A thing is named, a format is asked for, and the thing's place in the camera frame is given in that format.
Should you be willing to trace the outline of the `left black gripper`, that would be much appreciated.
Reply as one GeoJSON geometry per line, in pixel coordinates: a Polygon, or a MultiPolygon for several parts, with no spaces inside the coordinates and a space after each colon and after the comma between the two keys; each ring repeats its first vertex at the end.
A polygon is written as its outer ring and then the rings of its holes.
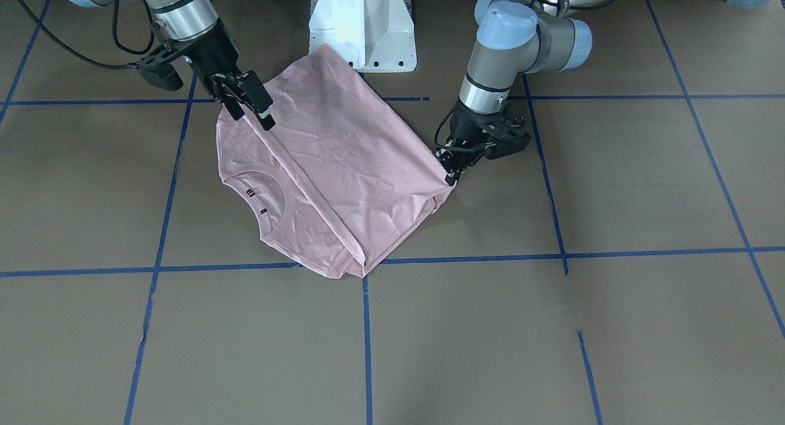
{"type": "Polygon", "coordinates": [[[435,148],[434,156],[446,172],[444,181],[455,186],[460,176],[482,159],[488,134],[481,126],[493,114],[479,113],[457,100],[450,119],[450,150],[435,148]]]}

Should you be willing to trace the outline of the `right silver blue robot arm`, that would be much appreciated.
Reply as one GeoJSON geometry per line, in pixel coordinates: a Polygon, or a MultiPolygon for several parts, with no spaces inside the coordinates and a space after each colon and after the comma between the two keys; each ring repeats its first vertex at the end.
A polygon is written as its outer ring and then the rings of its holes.
{"type": "Polygon", "coordinates": [[[137,70],[151,86],[177,91],[184,82],[173,62],[182,57],[233,120],[252,114],[266,131],[275,125],[270,94],[253,71],[239,69],[238,49],[211,0],[70,0],[86,8],[112,1],[143,1],[155,18],[151,31],[160,45],[126,68],[137,70]]]}

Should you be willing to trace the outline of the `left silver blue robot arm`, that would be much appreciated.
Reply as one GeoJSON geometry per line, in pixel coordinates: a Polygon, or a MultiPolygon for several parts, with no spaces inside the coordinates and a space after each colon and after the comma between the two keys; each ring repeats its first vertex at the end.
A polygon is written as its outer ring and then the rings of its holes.
{"type": "Polygon", "coordinates": [[[519,75],[567,71],[591,55],[592,31],[575,12],[602,9],[615,0],[478,0],[473,51],[459,98],[443,118],[445,142],[434,156],[448,185],[481,159],[499,159],[527,148],[525,119],[508,108],[519,75]]]}

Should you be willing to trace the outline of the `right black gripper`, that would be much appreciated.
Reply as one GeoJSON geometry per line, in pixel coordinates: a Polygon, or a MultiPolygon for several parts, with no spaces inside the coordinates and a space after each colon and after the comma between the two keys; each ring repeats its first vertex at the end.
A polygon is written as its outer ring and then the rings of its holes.
{"type": "Polygon", "coordinates": [[[275,126],[273,100],[255,71],[241,76],[237,66],[239,52],[223,22],[216,22],[199,36],[176,40],[175,46],[190,59],[191,69],[208,95],[221,102],[233,120],[239,121],[245,115],[237,98],[241,95],[263,130],[271,131],[275,126]]]}

